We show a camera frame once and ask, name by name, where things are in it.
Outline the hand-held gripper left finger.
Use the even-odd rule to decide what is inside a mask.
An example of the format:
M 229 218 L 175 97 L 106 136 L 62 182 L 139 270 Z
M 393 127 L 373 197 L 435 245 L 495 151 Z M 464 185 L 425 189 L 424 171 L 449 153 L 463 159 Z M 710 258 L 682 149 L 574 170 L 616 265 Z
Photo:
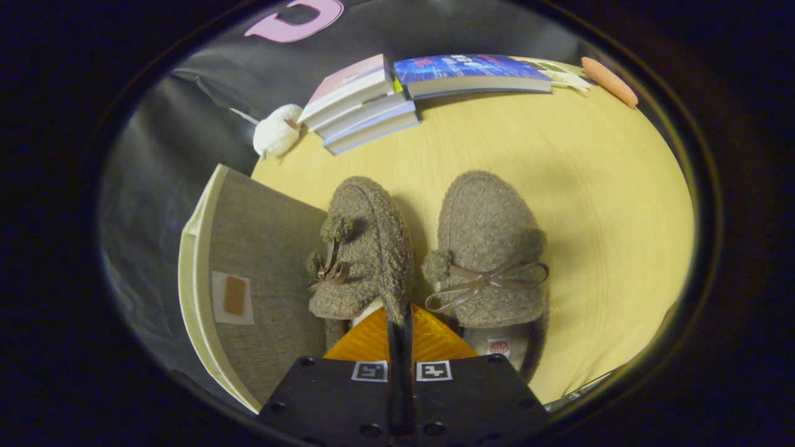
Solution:
M 334 348 L 302 356 L 257 421 L 296 445 L 394 446 L 403 436 L 403 329 L 375 309 Z

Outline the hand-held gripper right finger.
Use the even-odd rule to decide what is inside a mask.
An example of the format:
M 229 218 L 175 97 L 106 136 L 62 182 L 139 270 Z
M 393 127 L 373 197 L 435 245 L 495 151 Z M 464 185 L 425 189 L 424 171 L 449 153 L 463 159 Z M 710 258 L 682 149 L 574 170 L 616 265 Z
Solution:
M 403 445 L 520 445 L 549 421 L 504 354 L 477 356 L 429 312 L 410 306 L 402 341 Z

